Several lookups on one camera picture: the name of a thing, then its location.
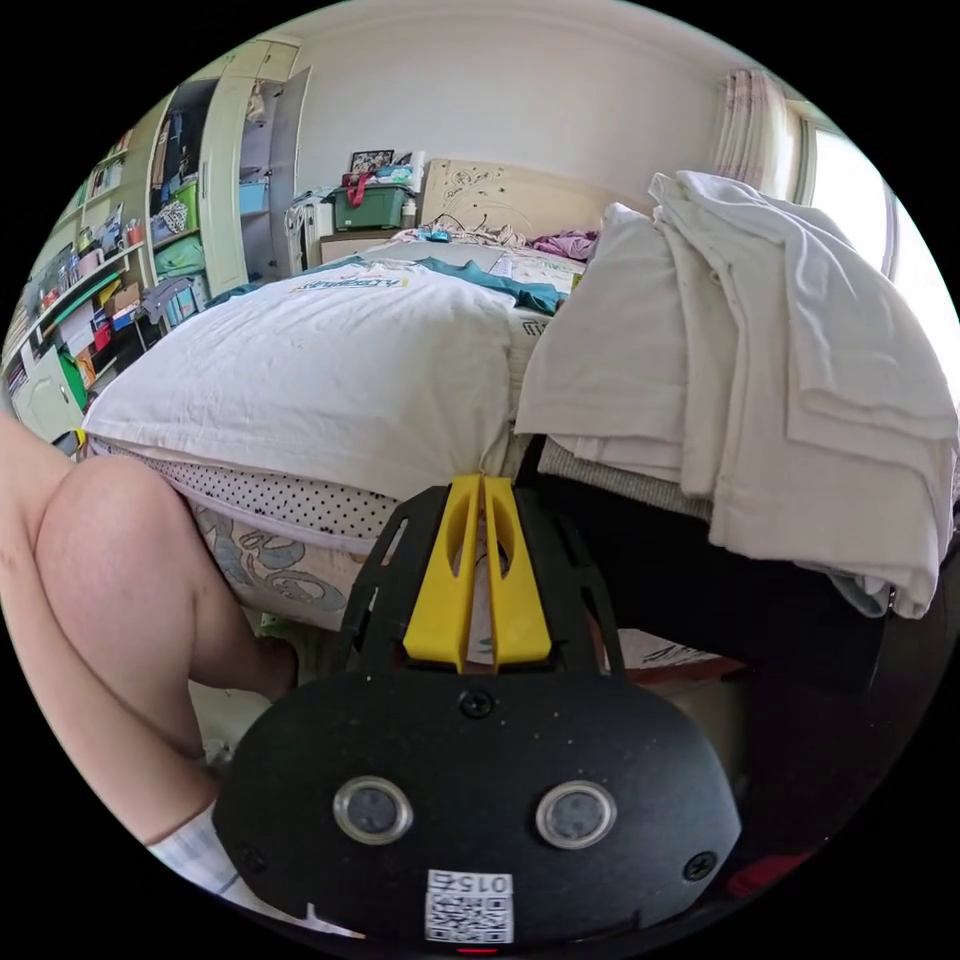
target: screw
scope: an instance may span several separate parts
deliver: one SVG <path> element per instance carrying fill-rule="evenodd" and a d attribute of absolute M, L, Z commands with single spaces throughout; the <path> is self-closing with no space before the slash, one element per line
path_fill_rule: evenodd
<path fill-rule="evenodd" d="M 256 847 L 241 843 L 237 847 L 237 853 L 240 855 L 243 865 L 251 873 L 263 873 L 267 869 L 267 861 L 264 860 L 263 854 Z"/>
<path fill-rule="evenodd" d="M 690 883 L 698 883 L 709 877 L 716 865 L 717 855 L 715 853 L 711 853 L 709 850 L 698 853 L 683 868 L 683 879 L 689 880 Z"/>
<path fill-rule="evenodd" d="M 486 690 L 467 690 L 460 694 L 460 711 L 471 720 L 482 720 L 493 713 L 493 697 Z"/>

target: curtain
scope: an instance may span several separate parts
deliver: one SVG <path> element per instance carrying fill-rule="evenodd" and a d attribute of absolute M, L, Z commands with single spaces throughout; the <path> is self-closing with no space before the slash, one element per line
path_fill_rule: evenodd
<path fill-rule="evenodd" d="M 731 73 L 714 172 L 786 199 L 793 165 L 792 139 L 780 84 L 761 70 Z"/>

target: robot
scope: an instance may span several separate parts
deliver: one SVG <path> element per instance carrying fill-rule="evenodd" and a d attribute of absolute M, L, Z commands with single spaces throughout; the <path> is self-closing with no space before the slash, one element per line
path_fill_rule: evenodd
<path fill-rule="evenodd" d="M 501 563 L 493 669 L 472 674 L 481 517 Z M 362 932 L 344 956 L 617 939 L 632 953 L 630 934 L 690 910 L 740 833 L 709 741 L 627 679 L 576 531 L 535 493 L 480 476 L 396 510 L 333 671 L 251 727 L 214 826 L 262 900 Z"/>

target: window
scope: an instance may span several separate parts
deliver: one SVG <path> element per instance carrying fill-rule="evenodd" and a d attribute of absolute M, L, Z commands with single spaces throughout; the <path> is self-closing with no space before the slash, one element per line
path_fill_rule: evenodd
<path fill-rule="evenodd" d="M 853 248 L 891 276 L 897 253 L 895 198 L 877 168 L 846 137 L 808 123 L 801 202 L 826 213 Z"/>
<path fill-rule="evenodd" d="M 897 287 L 960 404 L 960 319 L 933 254 L 877 168 L 838 130 L 805 120 L 796 201 L 826 213 Z"/>

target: person's leg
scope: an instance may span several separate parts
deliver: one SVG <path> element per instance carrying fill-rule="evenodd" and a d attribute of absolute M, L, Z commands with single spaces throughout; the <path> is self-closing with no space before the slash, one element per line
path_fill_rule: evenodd
<path fill-rule="evenodd" d="M 149 468 L 71 466 L 0 416 L 0 600 L 65 751 L 142 842 L 216 796 L 187 677 L 277 697 L 294 658 L 257 646 L 182 502 Z"/>
<path fill-rule="evenodd" d="M 290 648 L 255 638 L 186 505 L 141 463 L 75 467 L 47 507 L 36 559 L 74 649 L 185 756 L 203 753 L 188 677 L 271 700 L 294 685 Z"/>

